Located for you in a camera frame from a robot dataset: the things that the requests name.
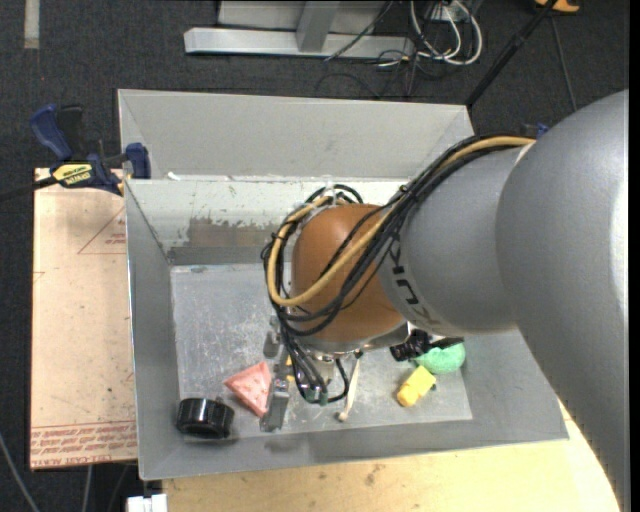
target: gray floor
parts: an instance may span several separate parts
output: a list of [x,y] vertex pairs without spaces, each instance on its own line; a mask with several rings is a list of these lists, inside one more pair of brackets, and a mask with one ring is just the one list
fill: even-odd
[[[408,98],[408,77],[399,74],[384,99],[464,102],[510,36],[531,19],[532,3],[486,0],[478,14],[486,48],[477,64],[439,79],[416,77]],[[630,2],[583,3],[579,15],[555,18],[578,107],[629,86]],[[403,33],[406,4],[396,3],[377,31]],[[28,127],[31,113],[46,103],[82,104],[89,131],[112,153],[119,147],[118,88],[370,99],[391,78],[353,61],[185,56],[183,32],[213,23],[214,2],[42,0],[39,50],[24,49],[24,14],[23,0],[0,3],[0,193],[28,184],[31,168],[52,163]],[[572,110],[553,26],[545,20],[474,105],[473,122],[479,133],[514,131],[522,123],[553,126]],[[25,458],[32,215],[30,197],[0,203],[0,432],[40,509],[77,511],[86,470],[33,474]],[[91,510],[106,508],[120,473],[119,467],[96,468]],[[135,485],[133,473],[125,485]],[[2,459],[0,510],[29,510]]]

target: blue clamp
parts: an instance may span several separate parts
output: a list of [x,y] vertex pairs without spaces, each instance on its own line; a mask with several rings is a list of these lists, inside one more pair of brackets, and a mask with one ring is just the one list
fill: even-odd
[[121,195],[122,187],[119,185],[122,180],[111,172],[111,165],[119,165],[127,161],[131,163],[134,178],[149,179],[151,177],[149,155],[140,143],[129,144],[125,153],[111,158],[102,159],[95,152],[84,156],[86,142],[82,139],[80,125],[82,109],[73,107],[73,112],[67,110],[66,114],[68,114],[65,117],[67,128],[71,131],[70,138],[65,136],[59,127],[60,114],[56,113],[54,104],[42,107],[29,119],[31,129],[40,144],[53,151],[57,157],[56,163],[49,172],[60,185],[66,188],[91,187]]

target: pink triangular block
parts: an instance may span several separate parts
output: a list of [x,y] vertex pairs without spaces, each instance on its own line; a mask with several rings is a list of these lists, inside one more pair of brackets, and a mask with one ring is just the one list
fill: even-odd
[[235,395],[242,400],[258,417],[267,412],[267,397],[271,385],[271,372],[267,363],[262,361],[224,381]]

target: gray robot arm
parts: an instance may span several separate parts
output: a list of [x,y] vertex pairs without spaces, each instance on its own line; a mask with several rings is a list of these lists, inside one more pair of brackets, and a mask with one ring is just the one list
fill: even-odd
[[628,91],[533,147],[480,158],[406,222],[380,269],[412,323],[519,328],[630,509]]

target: green object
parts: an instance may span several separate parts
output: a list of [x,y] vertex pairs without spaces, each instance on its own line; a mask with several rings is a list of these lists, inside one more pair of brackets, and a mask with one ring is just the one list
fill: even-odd
[[442,375],[460,368],[466,355],[464,343],[457,343],[445,349],[434,347],[426,354],[416,357],[414,361],[432,374]]

